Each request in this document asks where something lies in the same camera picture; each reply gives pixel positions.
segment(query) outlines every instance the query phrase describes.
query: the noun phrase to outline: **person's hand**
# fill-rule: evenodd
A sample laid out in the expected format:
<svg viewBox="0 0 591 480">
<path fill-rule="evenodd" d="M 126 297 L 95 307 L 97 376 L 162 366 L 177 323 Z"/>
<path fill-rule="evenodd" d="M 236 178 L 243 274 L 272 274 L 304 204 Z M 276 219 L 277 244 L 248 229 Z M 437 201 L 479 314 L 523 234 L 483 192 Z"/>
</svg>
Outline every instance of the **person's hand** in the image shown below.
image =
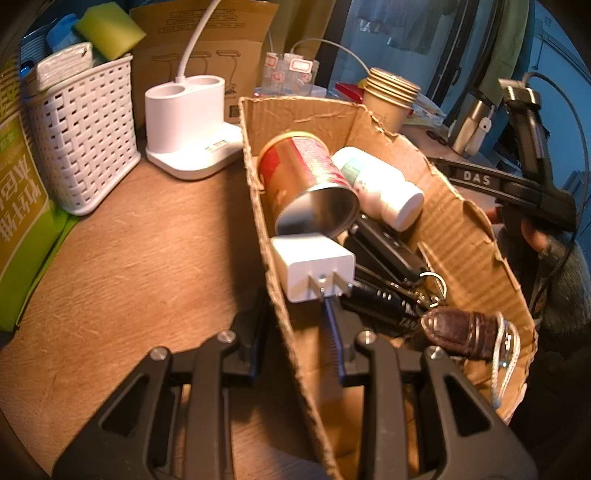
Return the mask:
<svg viewBox="0 0 591 480">
<path fill-rule="evenodd" d="M 496 207 L 485 212 L 493 225 L 503 223 L 503 219 L 501 218 L 501 208 L 502 207 Z M 521 235 L 523 235 L 523 238 L 529 246 L 538 253 L 542 253 L 550 243 L 550 237 L 548 234 L 537 230 L 529 220 L 523 220 L 521 222 Z"/>
</svg>

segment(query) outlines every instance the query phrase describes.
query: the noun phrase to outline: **white woven basket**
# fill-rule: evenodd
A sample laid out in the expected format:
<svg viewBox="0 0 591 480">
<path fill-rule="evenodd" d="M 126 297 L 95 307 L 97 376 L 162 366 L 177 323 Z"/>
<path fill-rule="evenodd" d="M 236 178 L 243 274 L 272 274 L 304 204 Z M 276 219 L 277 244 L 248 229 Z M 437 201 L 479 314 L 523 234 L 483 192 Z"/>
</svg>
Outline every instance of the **white woven basket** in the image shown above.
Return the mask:
<svg viewBox="0 0 591 480">
<path fill-rule="evenodd" d="M 92 212 L 140 159 L 128 55 L 79 73 L 27 101 L 37 167 L 74 215 Z"/>
</svg>

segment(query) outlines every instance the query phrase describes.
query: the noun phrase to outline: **brown leather pouch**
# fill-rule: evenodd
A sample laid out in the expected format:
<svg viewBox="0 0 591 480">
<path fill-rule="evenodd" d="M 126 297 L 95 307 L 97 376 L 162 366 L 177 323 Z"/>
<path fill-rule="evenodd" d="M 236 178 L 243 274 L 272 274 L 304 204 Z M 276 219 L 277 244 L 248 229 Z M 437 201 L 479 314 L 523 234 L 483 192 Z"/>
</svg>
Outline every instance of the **brown leather pouch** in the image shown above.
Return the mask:
<svg viewBox="0 0 591 480">
<path fill-rule="evenodd" d="M 421 317 L 410 343 L 418 350 L 438 345 L 451 355 L 492 360 L 497 332 L 496 315 L 438 307 Z"/>
</svg>

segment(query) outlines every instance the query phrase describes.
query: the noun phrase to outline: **brown cardboard packaging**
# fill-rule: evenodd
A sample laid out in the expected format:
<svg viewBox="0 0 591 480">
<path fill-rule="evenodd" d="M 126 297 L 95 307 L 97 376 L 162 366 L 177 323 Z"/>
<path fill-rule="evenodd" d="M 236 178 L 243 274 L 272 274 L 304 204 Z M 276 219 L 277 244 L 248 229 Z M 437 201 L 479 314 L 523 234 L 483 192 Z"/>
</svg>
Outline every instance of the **brown cardboard packaging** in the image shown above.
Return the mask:
<svg viewBox="0 0 591 480">
<path fill-rule="evenodd" d="M 146 32 L 133 49 L 132 100 L 136 128 L 145 123 L 144 94 L 174 80 L 184 49 L 210 0 L 176 0 L 133 8 L 131 18 Z M 226 80 L 224 119 L 239 122 L 238 99 L 255 89 L 261 46 L 277 5 L 254 0 L 223 0 L 215 9 L 185 76 L 217 75 Z"/>
<path fill-rule="evenodd" d="M 244 162 L 251 191 L 256 229 L 267 288 L 301 394 L 304 414 L 319 459 L 335 478 L 355 478 L 359 452 L 363 392 L 342 389 L 329 354 L 322 345 L 323 321 L 318 302 L 288 304 L 277 277 L 269 237 L 265 193 L 256 174 L 257 155 L 272 137 L 291 130 L 311 132 L 331 153 L 354 146 L 400 169 L 407 180 L 425 193 L 424 210 L 408 237 L 428 246 L 436 271 L 447 281 L 449 304 L 485 313 L 502 311 L 515 323 L 521 336 L 521 354 L 498 414 L 509 421 L 525 393 L 525 380 L 533 360 L 537 336 L 521 289 L 495 242 L 485 214 L 465 200 L 406 137 L 385 133 L 362 105 L 311 98 L 241 99 Z M 476 388 L 490 398 L 491 365 L 467 361 L 464 372 Z M 407 403 L 409 463 L 417 466 L 413 411 Z"/>
</svg>

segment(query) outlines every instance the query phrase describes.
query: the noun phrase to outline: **red and gold can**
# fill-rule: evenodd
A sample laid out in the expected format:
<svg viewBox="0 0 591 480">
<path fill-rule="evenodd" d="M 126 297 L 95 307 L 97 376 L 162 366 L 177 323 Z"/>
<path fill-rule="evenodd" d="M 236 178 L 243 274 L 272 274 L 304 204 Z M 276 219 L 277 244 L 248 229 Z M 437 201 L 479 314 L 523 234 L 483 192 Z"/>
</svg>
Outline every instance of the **red and gold can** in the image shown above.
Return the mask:
<svg viewBox="0 0 591 480">
<path fill-rule="evenodd" d="M 334 238 L 359 213 L 357 194 L 326 144 L 311 133 L 288 132 L 267 142 L 258 156 L 258 175 L 277 235 L 317 232 Z"/>
</svg>

